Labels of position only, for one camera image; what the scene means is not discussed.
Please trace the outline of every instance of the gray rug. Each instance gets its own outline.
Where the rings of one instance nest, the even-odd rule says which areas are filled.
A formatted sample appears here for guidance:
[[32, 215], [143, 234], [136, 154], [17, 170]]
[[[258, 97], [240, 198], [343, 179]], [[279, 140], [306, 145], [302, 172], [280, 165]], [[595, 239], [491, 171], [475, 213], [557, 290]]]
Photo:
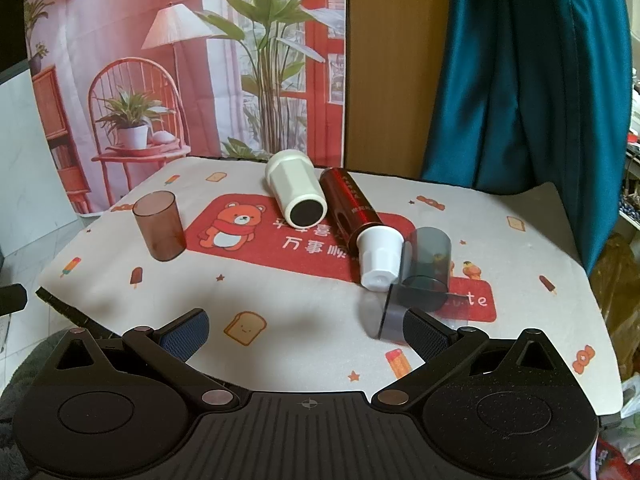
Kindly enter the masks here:
[[14, 442], [12, 421], [15, 411], [66, 330], [41, 342], [15, 371], [0, 397], [0, 479], [22, 480], [28, 475], [22, 455]]

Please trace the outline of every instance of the bear belly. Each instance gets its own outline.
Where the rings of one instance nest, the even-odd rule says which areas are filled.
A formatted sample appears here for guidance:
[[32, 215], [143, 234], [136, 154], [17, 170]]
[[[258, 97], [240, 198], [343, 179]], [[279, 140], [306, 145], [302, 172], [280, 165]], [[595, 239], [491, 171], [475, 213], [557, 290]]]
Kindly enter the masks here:
[[233, 247], [240, 239], [241, 235], [228, 235], [226, 233], [218, 233], [213, 237], [213, 244], [216, 247]]

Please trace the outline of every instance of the yellow plastic bag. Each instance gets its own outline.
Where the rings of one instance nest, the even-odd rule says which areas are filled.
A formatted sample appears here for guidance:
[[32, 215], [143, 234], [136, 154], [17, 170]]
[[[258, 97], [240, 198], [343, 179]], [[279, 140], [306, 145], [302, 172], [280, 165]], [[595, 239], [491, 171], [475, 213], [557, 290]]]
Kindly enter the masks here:
[[624, 381], [634, 373], [633, 355], [640, 345], [640, 269], [621, 235], [609, 237], [589, 281]]

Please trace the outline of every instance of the chair backrest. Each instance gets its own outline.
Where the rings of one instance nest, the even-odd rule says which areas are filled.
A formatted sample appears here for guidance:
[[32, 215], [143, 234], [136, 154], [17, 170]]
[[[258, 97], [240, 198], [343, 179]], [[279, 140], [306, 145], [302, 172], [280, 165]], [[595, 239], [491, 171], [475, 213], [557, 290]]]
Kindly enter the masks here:
[[180, 147], [184, 146], [184, 107], [171, 75], [150, 59], [124, 57], [100, 70], [89, 88], [89, 116], [98, 153], [102, 153], [100, 137], [106, 139], [109, 145], [116, 143], [116, 135], [107, 134], [108, 126], [97, 124], [96, 121], [109, 113], [102, 100], [118, 97], [118, 90], [148, 92], [150, 98], [174, 110], [175, 114], [163, 114], [159, 121], [154, 122], [153, 131], [170, 132], [178, 138]]

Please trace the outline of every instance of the black robotic base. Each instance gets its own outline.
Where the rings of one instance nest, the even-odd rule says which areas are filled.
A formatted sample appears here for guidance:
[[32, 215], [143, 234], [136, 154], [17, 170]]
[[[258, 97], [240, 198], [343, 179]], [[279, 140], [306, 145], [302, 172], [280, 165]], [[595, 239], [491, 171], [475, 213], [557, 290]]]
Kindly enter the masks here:
[[418, 310], [404, 337], [425, 364], [359, 392], [251, 392], [185, 361], [199, 309], [95, 341], [69, 331], [14, 417], [31, 478], [580, 479], [598, 421], [546, 336], [492, 340]]

